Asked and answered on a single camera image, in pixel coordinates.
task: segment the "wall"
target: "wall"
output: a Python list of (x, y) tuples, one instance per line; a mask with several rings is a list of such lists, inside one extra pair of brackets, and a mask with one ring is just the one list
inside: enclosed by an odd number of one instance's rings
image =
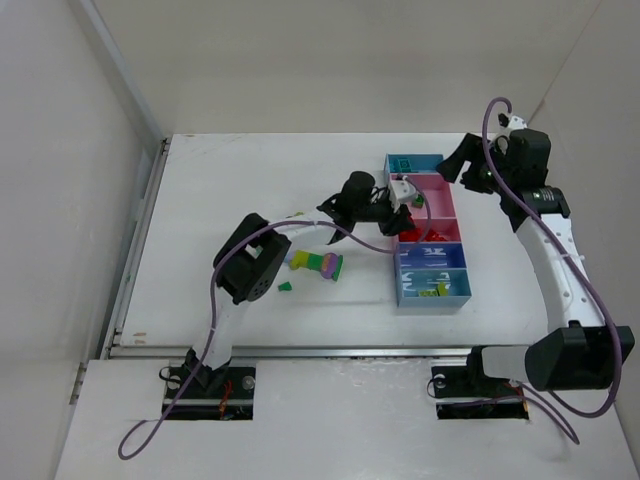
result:
[(96, 0), (165, 134), (463, 132), (530, 116), (598, 0)]
[(141, 144), (65, 0), (0, 1), (0, 476), (52, 475)]
[[(551, 135), (551, 181), (569, 199), (580, 252), (615, 321), (634, 328), (640, 256), (640, 1), (603, 0), (530, 122)], [(640, 460), (640, 351), (617, 408)]]

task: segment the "compartment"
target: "compartment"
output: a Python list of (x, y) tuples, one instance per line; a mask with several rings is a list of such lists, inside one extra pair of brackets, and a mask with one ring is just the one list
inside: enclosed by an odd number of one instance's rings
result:
[(436, 173), (436, 166), (444, 160), (439, 154), (387, 154), (387, 173)]
[(461, 243), (429, 243), (411, 250), (411, 243), (401, 243), (397, 253), (401, 269), (466, 268)]
[[(439, 173), (422, 173), (408, 175), (429, 200), (431, 215), (433, 218), (452, 218), (456, 216), (451, 196), (451, 186)], [(411, 216), (414, 219), (427, 218), (427, 209), (414, 207), (408, 204)]]
[[(396, 289), (400, 307), (462, 307), (471, 298), (465, 269), (418, 270), (396, 263)], [(438, 293), (444, 288), (446, 294)]]
[[(420, 234), (427, 227), (427, 220), (414, 218), (416, 230), (411, 232), (405, 232), (398, 235), (397, 242), (412, 243), (420, 238)], [(433, 241), (426, 240), (425, 243), (444, 243), (444, 242), (460, 242), (460, 229), (458, 228), (458, 221), (455, 218), (434, 218), (431, 221), (431, 230), (440, 235), (444, 240), (436, 239)]]

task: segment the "white table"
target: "white table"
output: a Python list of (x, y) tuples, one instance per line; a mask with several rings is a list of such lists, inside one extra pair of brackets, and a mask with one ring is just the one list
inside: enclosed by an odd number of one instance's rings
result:
[[(261, 361), (252, 421), (166, 422), (122, 462), (125, 433), (159, 416), (165, 364), (89, 364), (57, 480), (637, 478), (615, 411), (596, 420), (568, 415), (581, 446), (534, 407), (530, 422), (437, 420), (428, 361), (419, 359)], [(565, 394), (583, 408), (603, 395)]]
[[(209, 313), (212, 259), (250, 212), (279, 219), (311, 210), (354, 170), (382, 176), (386, 153), (448, 155), (462, 134), (176, 135), (159, 188), (120, 345), (191, 345)], [(498, 197), (453, 186), (472, 299), (455, 315), (405, 315), (393, 261), (350, 240), (337, 283), (281, 269), (247, 314), (235, 345), (450, 347), (533, 342), (546, 314), (529, 259)], [(390, 244), (374, 225), (356, 234)]]

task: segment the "screw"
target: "screw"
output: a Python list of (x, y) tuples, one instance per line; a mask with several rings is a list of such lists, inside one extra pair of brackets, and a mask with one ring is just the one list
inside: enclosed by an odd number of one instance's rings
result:
[(439, 373), (433, 377), (433, 386), (436, 388), (444, 388), (447, 386), (446, 378), (443, 374)]
[(242, 388), (245, 390), (253, 390), (256, 386), (256, 379), (251, 375), (247, 375), (242, 379)]

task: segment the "purple cable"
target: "purple cable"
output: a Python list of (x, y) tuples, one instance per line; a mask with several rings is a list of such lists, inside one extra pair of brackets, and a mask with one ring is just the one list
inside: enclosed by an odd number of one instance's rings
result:
[(556, 424), (556, 426), (564, 432), (564, 434), (576, 445), (580, 445), (580, 439), (576, 434), (576, 431), (573, 429), (569, 421), (555, 408), (546, 398), (535, 392), (534, 390), (526, 387), (525, 385), (520, 385), (523, 389), (527, 390), (530, 393), (533, 393), (538, 400), (533, 398), (525, 397), (524, 395), (508, 395), (506, 397), (498, 397), (498, 398), (488, 398), (485, 400), (474, 400), (472, 402), (460, 402), (455, 403), (455, 405), (462, 407), (480, 407), (482, 405), (495, 405), (496, 403), (508, 401), (508, 400), (523, 400), (531, 405), (535, 405)]
[[(408, 178), (406, 180), (409, 183), (411, 183), (418, 190), (418, 192), (422, 195), (422, 197), (424, 198), (425, 206), (427, 206), (426, 208), (427, 208), (427, 213), (428, 213), (427, 227), (430, 227), (431, 226), (431, 209), (428, 206), (429, 204), (427, 202), (427, 198), (424, 196), (424, 194), (422, 193), (422, 191), (420, 190), (420, 188), (417, 185), (415, 185)], [(142, 442), (142, 444), (136, 450), (134, 450), (130, 454), (125, 454), (123, 452), (125, 443), (129, 439), (129, 437), (131, 437), (131, 435), (133, 435), (133, 433), (136, 430), (138, 430), (138, 428), (140, 428), (142, 425), (144, 425), (145, 423), (148, 423), (148, 422), (150, 422), (152, 420), (140, 420), (138, 423), (136, 423), (131, 428), (131, 430), (129, 430), (127, 432), (127, 434), (121, 440), (120, 445), (118, 445), (118, 457), (120, 458), (120, 460), (130, 460), (130, 459), (134, 458), (140, 452), (142, 452), (147, 447), (147, 445), (149, 445), (149, 443), (151, 443), (151, 440), (153, 440), (153, 437), (155, 437), (156, 433), (158, 433), (158, 430), (160, 429), (160, 426), (162, 425), (162, 423), (167, 419), (167, 417), (169, 416), (169, 414), (171, 413), (171, 411), (175, 407), (175, 405), (178, 402), (178, 400), (180, 400), (180, 398), (184, 394), (184, 392), (187, 389), (187, 387), (189, 386), (189, 384), (193, 381), (194, 377), (198, 373), (198, 370), (200, 370), (200, 367), (202, 366), (202, 362), (203, 362), (204, 358), (207, 356), (207, 353), (209, 352), (209, 349), (211, 348), (211, 343), (213, 342), (213, 335), (215, 333), (215, 329), (216, 329), (216, 326), (217, 326), (215, 289), (216, 289), (216, 281), (218, 279), (218, 272), (222, 269), (224, 264), (227, 263), (229, 261), (229, 259), (233, 255), (235, 255), (238, 251), (240, 251), (241, 249), (246, 247), (249, 244), (249, 242), (251, 242), (253, 239), (259, 237), (263, 233), (266, 233), (266, 232), (268, 232), (270, 230), (274, 230), (276, 228), (284, 227), (284, 226), (287, 226), (287, 225), (302, 225), (302, 226), (320, 225), (320, 226), (323, 226), (323, 227), (331, 227), (331, 228), (335, 228), (336, 230), (338, 230), (340, 233), (344, 234), (345, 236), (351, 238), (356, 243), (359, 243), (363, 247), (366, 247), (366, 248), (368, 248), (370, 250), (373, 250), (374, 252), (392, 254), (393, 255), (393, 254), (395, 254), (396, 252), (399, 251), (397, 249), (389, 250), (389, 249), (380, 248), (380, 247), (376, 247), (374, 245), (371, 245), (371, 244), (365, 242), (364, 240), (360, 240), (358, 237), (353, 235), (348, 230), (346, 230), (346, 229), (344, 229), (344, 228), (342, 228), (342, 227), (340, 227), (338, 225), (335, 225), (335, 224), (333, 224), (331, 222), (325, 222), (325, 221), (310, 222), (310, 221), (295, 220), (295, 219), (283, 220), (281, 222), (276, 222), (276, 223), (272, 223), (270, 225), (267, 225), (266, 227), (261, 228), (260, 230), (252, 233), (247, 238), (242, 240), (235, 247), (233, 247), (231, 250), (229, 250), (229, 253), (227, 253), (224, 257), (222, 257), (222, 259), (218, 263), (217, 267), (214, 269), (213, 275), (211, 276), (211, 285), (209, 287), (209, 292), (211, 294), (211, 329), (209, 330), (209, 336), (207, 337), (207, 341), (205, 343), (203, 353), (200, 356), (200, 358), (198, 359), (198, 363), (196, 363), (196, 365), (193, 368), (193, 370), (191, 370), (191, 373), (189, 374), (187, 379), (184, 381), (184, 383), (182, 384), (182, 386), (180, 387), (178, 392), (175, 394), (175, 396), (173, 397), (173, 400), (171, 400), (171, 403), (167, 406), (167, 408), (164, 410), (164, 412), (162, 412), (162, 415), (156, 421), (155, 426), (153, 427), (153, 429), (151, 430), (151, 432), (149, 433), (147, 438), (144, 440), (144, 442)], [(411, 248), (415, 248), (415, 246), (417, 246), (420, 242), (422, 242), (424, 240), (424, 237), (426, 237), (426, 234), (428, 233), (428, 231), (429, 231), (429, 229), (427, 228), (425, 230), (425, 234), (423, 234), (423, 237), (420, 240), (418, 240), (415, 243), (415, 245), (413, 245)]]
[(507, 106), (507, 110), (511, 113), (512, 106), (511, 101), (504, 97), (494, 98), (489, 102), (487, 106), (487, 110), (484, 113), (484, 118), (482, 120), (482, 149), (484, 151), (484, 156), (487, 161), (487, 165), (489, 165), (489, 169), (493, 174), (493, 177), (498, 182), (500, 188), (511, 198), (516, 205), (518, 205), (524, 212), (535, 221), (538, 226), (544, 231), (545, 235), (549, 238), (551, 243), (556, 247), (558, 252), (563, 256), (567, 265), (576, 276), (576, 278), (580, 281), (582, 286), (589, 292), (591, 298), (594, 303), (598, 306), (600, 311), (602, 312), (602, 316), (604, 317), (604, 323), (609, 330), (609, 334), (611, 335), (611, 341), (613, 342), (613, 358), (614, 358), (614, 372), (613, 372), (613, 382), (611, 383), (611, 387), (609, 388), (609, 394), (607, 395), (607, 399), (604, 401), (602, 406), (598, 408), (594, 412), (583, 412), (578, 410), (575, 407), (572, 407), (567, 402), (565, 402), (562, 398), (560, 398), (555, 392), (549, 392), (549, 394), (555, 398), (560, 405), (569, 410), (570, 412), (585, 418), (597, 418), (604, 415), (613, 405), (616, 399), (616, 395), (618, 394), (618, 389), (620, 388), (620, 377), (622, 376), (622, 348), (620, 346), (620, 337), (618, 336), (618, 330), (616, 329), (615, 323), (613, 323), (613, 319), (611, 318), (611, 314), (607, 309), (602, 297), (598, 294), (596, 289), (591, 285), (591, 282), (587, 277), (580, 271), (576, 263), (569, 256), (569, 252), (567, 252), (566, 248), (562, 245), (560, 240), (553, 234), (553, 232), (545, 225), (540, 217), (534, 212), (529, 206), (524, 203), (505, 183), (500, 174), (498, 173), (493, 159), (491, 158), (489, 139), (488, 139), (488, 131), (489, 131), (489, 120), (491, 118), (491, 112), (496, 103), (504, 103)]

